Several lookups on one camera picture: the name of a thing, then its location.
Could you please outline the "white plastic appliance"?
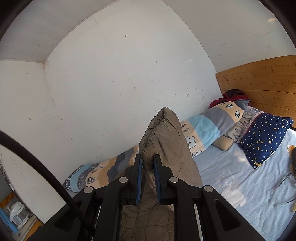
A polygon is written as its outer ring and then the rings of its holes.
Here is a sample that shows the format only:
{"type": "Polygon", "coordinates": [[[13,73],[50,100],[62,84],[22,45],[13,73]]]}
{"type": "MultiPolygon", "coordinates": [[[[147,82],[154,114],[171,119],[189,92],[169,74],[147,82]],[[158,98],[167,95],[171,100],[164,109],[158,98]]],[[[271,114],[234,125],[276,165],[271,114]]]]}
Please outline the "white plastic appliance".
{"type": "Polygon", "coordinates": [[[31,214],[25,208],[25,205],[19,201],[9,205],[7,208],[9,212],[9,220],[15,224],[16,228],[21,230],[26,222],[30,219],[31,214]]]}

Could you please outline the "grey white printed pillow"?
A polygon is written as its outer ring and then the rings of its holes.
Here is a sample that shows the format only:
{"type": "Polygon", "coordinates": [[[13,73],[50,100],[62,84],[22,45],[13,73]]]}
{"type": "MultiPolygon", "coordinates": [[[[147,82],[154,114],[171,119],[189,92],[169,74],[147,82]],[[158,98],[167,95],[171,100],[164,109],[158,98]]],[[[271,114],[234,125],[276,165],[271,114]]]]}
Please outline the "grey white printed pillow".
{"type": "Polygon", "coordinates": [[[236,143],[240,143],[243,135],[247,132],[253,121],[262,114],[263,111],[256,109],[252,106],[248,106],[244,111],[242,118],[231,128],[224,136],[231,138],[236,143]]]}

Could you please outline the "navy star pattern pillow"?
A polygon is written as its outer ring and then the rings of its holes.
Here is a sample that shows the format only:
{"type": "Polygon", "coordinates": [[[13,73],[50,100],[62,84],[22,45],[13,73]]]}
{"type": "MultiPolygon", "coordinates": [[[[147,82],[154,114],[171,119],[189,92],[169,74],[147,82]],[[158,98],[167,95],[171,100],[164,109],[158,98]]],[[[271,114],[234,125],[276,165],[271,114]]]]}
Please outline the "navy star pattern pillow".
{"type": "Polygon", "coordinates": [[[253,169],[262,166],[278,149],[292,125],[292,118],[269,113],[261,113],[254,119],[239,143],[253,169]]]}

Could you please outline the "red dark clothing pile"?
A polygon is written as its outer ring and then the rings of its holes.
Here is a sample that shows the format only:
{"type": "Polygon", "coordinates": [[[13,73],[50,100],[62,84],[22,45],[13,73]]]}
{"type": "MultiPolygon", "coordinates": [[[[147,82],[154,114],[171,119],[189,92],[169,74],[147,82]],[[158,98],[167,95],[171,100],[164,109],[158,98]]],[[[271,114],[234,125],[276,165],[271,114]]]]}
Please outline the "red dark clothing pile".
{"type": "Polygon", "coordinates": [[[240,89],[230,89],[223,93],[223,96],[210,103],[210,108],[228,101],[249,100],[248,96],[240,89]]]}

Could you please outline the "wooden headboard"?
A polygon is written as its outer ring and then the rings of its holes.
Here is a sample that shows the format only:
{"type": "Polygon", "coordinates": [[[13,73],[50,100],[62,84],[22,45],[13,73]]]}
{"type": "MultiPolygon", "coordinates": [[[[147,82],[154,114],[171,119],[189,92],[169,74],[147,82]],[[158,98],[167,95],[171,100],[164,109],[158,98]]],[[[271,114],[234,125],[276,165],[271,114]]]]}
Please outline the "wooden headboard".
{"type": "Polygon", "coordinates": [[[295,120],[295,55],[240,65],[216,74],[222,93],[241,89],[250,105],[295,120]]]}

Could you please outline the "small beige cushion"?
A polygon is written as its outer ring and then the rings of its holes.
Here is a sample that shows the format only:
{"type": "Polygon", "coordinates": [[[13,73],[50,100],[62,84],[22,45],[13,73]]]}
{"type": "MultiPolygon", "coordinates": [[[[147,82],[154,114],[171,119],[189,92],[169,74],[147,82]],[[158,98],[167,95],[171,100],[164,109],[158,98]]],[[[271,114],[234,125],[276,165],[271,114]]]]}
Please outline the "small beige cushion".
{"type": "Polygon", "coordinates": [[[220,136],[213,142],[212,145],[214,147],[217,147],[218,149],[226,151],[232,146],[233,143],[234,143],[234,140],[232,140],[231,138],[226,136],[220,136]]]}

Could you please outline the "patchwork patterned rolled blanket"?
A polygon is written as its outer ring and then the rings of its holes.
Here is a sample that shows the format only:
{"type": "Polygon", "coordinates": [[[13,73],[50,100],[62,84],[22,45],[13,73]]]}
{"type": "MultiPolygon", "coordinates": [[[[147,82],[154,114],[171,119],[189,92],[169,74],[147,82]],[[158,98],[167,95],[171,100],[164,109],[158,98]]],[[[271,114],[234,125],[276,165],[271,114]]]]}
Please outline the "patchwork patterned rolled blanket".
{"type": "MultiPolygon", "coordinates": [[[[217,138],[229,131],[242,118],[245,110],[247,104],[243,100],[228,101],[181,122],[180,127],[192,156],[206,150],[217,138]]],[[[65,180],[63,187],[78,193],[86,186],[106,186],[134,164],[137,153],[138,146],[134,146],[110,160],[82,165],[65,180]]]]}

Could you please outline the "light blue bed sheet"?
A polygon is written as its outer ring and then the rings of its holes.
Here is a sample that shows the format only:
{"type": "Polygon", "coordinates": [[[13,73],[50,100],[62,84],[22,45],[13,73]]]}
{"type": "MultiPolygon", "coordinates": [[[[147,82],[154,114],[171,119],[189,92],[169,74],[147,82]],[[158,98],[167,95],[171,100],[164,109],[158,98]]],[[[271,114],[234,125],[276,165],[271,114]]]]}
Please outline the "light blue bed sheet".
{"type": "Polygon", "coordinates": [[[265,240],[277,240],[294,212],[295,182],[288,148],[295,145],[295,131],[288,130],[280,147],[257,169],[234,143],[222,151],[210,146],[194,158],[202,182],[214,187],[265,240]]]}

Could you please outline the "brown quilted puffer jacket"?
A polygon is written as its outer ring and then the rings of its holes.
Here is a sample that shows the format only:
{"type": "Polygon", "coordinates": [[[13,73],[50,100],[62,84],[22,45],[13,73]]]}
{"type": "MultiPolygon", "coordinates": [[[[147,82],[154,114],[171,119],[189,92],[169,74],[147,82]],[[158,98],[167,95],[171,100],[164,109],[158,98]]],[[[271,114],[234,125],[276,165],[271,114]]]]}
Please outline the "brown quilted puffer jacket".
{"type": "Polygon", "coordinates": [[[152,170],[153,157],[189,185],[202,187],[202,179],[175,113],[162,108],[151,120],[139,142],[146,183],[140,204],[122,210],[120,240],[174,240],[174,208],[160,205],[152,170]]]}

